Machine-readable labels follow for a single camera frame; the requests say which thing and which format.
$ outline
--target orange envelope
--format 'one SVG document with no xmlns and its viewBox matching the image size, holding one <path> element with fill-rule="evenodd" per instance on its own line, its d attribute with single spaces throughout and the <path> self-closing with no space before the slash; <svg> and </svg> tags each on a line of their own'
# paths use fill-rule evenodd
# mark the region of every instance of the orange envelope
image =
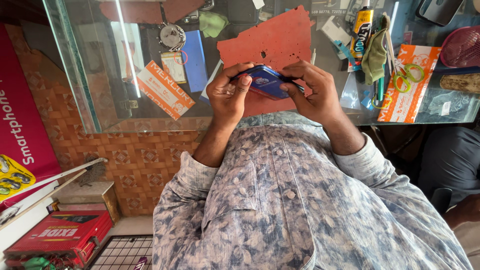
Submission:
<svg viewBox="0 0 480 270">
<path fill-rule="evenodd" d="M 137 74 L 138 87 L 174 120 L 178 120 L 195 101 L 154 61 Z"/>
<path fill-rule="evenodd" d="M 392 75 L 386 91 L 386 94 L 392 97 L 392 103 L 380 111 L 378 121 L 399 123 L 415 122 L 420 104 L 423 100 L 423 95 L 432 77 L 433 70 L 437 65 L 441 50 L 441 47 L 401 45 L 397 59 L 404 65 L 412 63 L 421 66 L 425 72 L 425 78 L 419 83 L 410 81 L 412 86 L 411 90 L 407 93 L 400 93 L 395 90 Z M 385 97 L 383 106 L 389 101 L 390 98 Z"/>
</svg>

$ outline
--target shirt pocket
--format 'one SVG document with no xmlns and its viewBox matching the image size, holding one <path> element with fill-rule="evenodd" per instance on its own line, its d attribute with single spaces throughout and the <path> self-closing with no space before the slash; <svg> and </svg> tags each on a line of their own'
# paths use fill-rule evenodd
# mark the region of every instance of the shirt pocket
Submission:
<svg viewBox="0 0 480 270">
<path fill-rule="evenodd" d="M 215 182 L 205 203 L 202 232 L 210 221 L 230 211 L 258 210 L 257 176 L 251 160 L 228 169 L 223 177 L 215 177 Z"/>
</svg>

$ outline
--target glass table top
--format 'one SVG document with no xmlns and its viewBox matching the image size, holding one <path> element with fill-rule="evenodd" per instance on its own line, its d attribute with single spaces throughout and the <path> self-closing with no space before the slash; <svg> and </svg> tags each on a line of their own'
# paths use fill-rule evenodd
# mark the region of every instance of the glass table top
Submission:
<svg viewBox="0 0 480 270">
<path fill-rule="evenodd" d="M 163 16 L 167 16 L 167 19 L 168 17 L 180 18 L 176 24 L 183 28 L 184 32 L 199 30 L 198 13 L 193 12 L 188 17 L 182 18 L 184 15 L 181 13 L 182 7 L 172 8 L 172 1 L 163 2 L 165 9 L 167 5 L 170 8 Z M 239 18 L 234 18 L 234 15 L 228 14 L 228 1 L 234 0 L 214 0 L 213 8 L 209 11 L 224 15 L 230 21 L 238 20 Z M 305 10 L 311 12 L 310 18 L 319 25 L 311 28 L 311 49 L 312 51 L 316 49 L 315 65 L 334 76 L 340 97 L 348 78 L 347 60 L 341 60 L 338 57 L 333 43 L 322 30 L 317 29 L 325 24 L 331 14 L 341 14 L 338 17 L 345 20 L 348 17 L 347 10 L 333 11 L 327 8 L 330 4 L 325 4 L 323 10 L 315 7 L 312 10 L 312 2 L 318 2 L 314 0 L 264 1 L 265 6 L 260 10 L 261 12 L 281 13 L 300 4 Z M 358 3 L 361 2 L 361 0 L 337 1 L 342 7 L 350 5 L 353 8 L 359 6 Z M 398 3 L 392 30 L 392 42 L 396 54 L 402 43 L 411 42 L 413 45 L 440 47 L 453 30 L 462 26 L 480 24 L 480 15 L 473 8 L 472 0 L 465 0 L 451 23 L 445 27 L 436 26 L 416 17 L 415 10 L 419 1 L 377 0 L 374 2 L 376 19 L 384 11 L 392 17 L 395 3 Z M 335 0 L 325 1 L 327 2 L 333 5 L 336 3 Z M 147 95 L 139 93 L 132 83 L 134 78 L 132 74 L 138 73 L 150 61 L 162 63 L 163 60 L 165 63 L 166 56 L 170 56 L 171 61 L 176 60 L 172 55 L 164 54 L 168 53 L 168 49 L 158 42 L 161 30 L 159 26 L 162 22 L 160 2 L 44 0 L 44 4 L 87 133 L 204 130 L 208 127 L 213 111 L 200 99 L 201 91 L 192 91 L 195 88 L 198 90 L 198 85 L 194 86 L 193 80 L 187 79 L 184 82 L 185 78 L 182 78 L 181 74 L 173 75 L 173 77 L 177 76 L 176 81 L 181 89 L 196 102 L 177 120 L 170 117 Z M 215 38 L 205 37 L 200 31 L 207 77 L 212 76 L 220 60 L 216 43 L 235 38 L 240 32 L 263 22 L 262 20 L 256 23 L 248 22 L 251 19 L 245 17 L 244 25 L 227 25 Z M 122 40 L 122 35 L 130 37 L 129 46 Z M 445 67 L 439 61 L 437 69 L 442 68 Z M 440 78 L 441 75 L 433 73 L 415 123 L 473 121 L 480 107 L 480 95 L 442 89 Z M 359 83 L 361 80 L 361 78 L 356 79 L 355 82 L 360 100 L 365 98 L 364 90 L 372 92 L 372 86 Z M 442 100 L 458 103 L 455 107 L 456 111 L 451 110 L 449 115 L 439 115 L 437 103 Z M 359 110 L 343 109 L 355 125 L 397 124 L 378 122 L 379 109 L 368 110 L 364 106 L 360 106 Z"/>
</svg>

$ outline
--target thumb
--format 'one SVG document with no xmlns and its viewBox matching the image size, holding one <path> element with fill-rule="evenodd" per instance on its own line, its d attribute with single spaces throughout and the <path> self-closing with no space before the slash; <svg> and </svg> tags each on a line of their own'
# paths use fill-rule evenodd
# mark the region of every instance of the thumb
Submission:
<svg viewBox="0 0 480 270">
<path fill-rule="evenodd" d="M 235 102 L 244 101 L 245 96 L 247 95 L 248 89 L 252 84 L 252 77 L 245 75 L 238 79 L 237 88 L 235 88 L 235 93 L 233 93 L 232 99 Z"/>
<path fill-rule="evenodd" d="M 291 84 L 291 83 L 281 84 L 280 89 L 288 93 L 288 95 L 292 98 L 293 102 L 295 103 L 295 106 L 297 106 L 297 109 L 307 108 L 310 105 L 305 95 L 294 84 Z"/>
</svg>

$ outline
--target glass shelf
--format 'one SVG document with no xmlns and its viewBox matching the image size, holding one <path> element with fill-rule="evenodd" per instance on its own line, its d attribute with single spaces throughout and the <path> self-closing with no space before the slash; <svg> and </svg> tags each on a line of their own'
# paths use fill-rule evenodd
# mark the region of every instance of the glass shelf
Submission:
<svg viewBox="0 0 480 270">
<path fill-rule="evenodd" d="M 395 1 L 378 1 L 383 1 L 383 7 L 375 9 L 375 17 L 380 17 L 382 11 L 391 15 Z M 311 0 L 274 2 L 280 4 L 281 10 L 295 8 L 299 4 L 310 10 L 312 5 Z M 412 31 L 414 45 L 441 46 L 454 29 L 480 24 L 480 16 L 475 12 L 472 0 L 466 0 L 460 13 L 445 27 L 438 27 L 415 17 L 418 3 L 417 0 L 399 1 L 392 31 L 396 51 L 399 50 L 399 45 L 404 43 L 404 32 L 407 30 Z M 125 43 L 122 44 L 118 38 L 118 33 L 123 28 L 131 37 L 129 42 L 134 44 L 131 46 L 131 56 L 135 71 L 145 67 L 151 60 L 162 62 L 160 52 L 166 52 L 166 49 L 157 40 L 161 22 L 159 2 L 118 1 L 120 13 L 115 1 L 44 0 L 44 4 L 87 133 L 204 130 L 208 127 L 213 115 L 212 108 L 199 99 L 201 92 L 190 91 L 189 83 L 179 86 L 196 104 L 181 118 L 173 120 L 145 94 L 138 97 L 133 84 L 126 80 L 130 76 L 127 67 L 129 62 L 125 60 L 127 49 Z M 227 16 L 225 0 L 215 0 L 215 6 L 210 11 Z M 120 14 L 125 21 L 123 27 Z M 316 18 L 311 15 L 311 18 L 321 23 L 326 21 L 328 16 Z M 181 24 L 181 27 L 185 32 L 198 30 L 199 23 L 192 21 Z M 220 60 L 216 42 L 234 38 L 250 27 L 253 25 L 228 25 L 216 38 L 205 38 L 200 34 L 208 76 L 212 75 Z M 338 58 L 334 45 L 321 30 L 316 31 L 315 26 L 312 27 L 311 48 L 317 51 L 315 64 L 334 76 L 340 96 L 348 77 L 348 73 L 342 71 L 345 61 Z M 440 77 L 434 73 L 416 123 L 473 121 L 480 107 L 480 95 L 441 89 L 439 80 Z M 445 94 L 449 94 L 445 96 L 447 98 L 461 99 L 460 108 L 446 116 L 431 113 L 432 103 L 438 100 L 435 98 Z M 360 110 L 344 110 L 356 125 L 397 124 L 378 122 L 377 109 L 370 111 L 362 107 Z"/>
</svg>

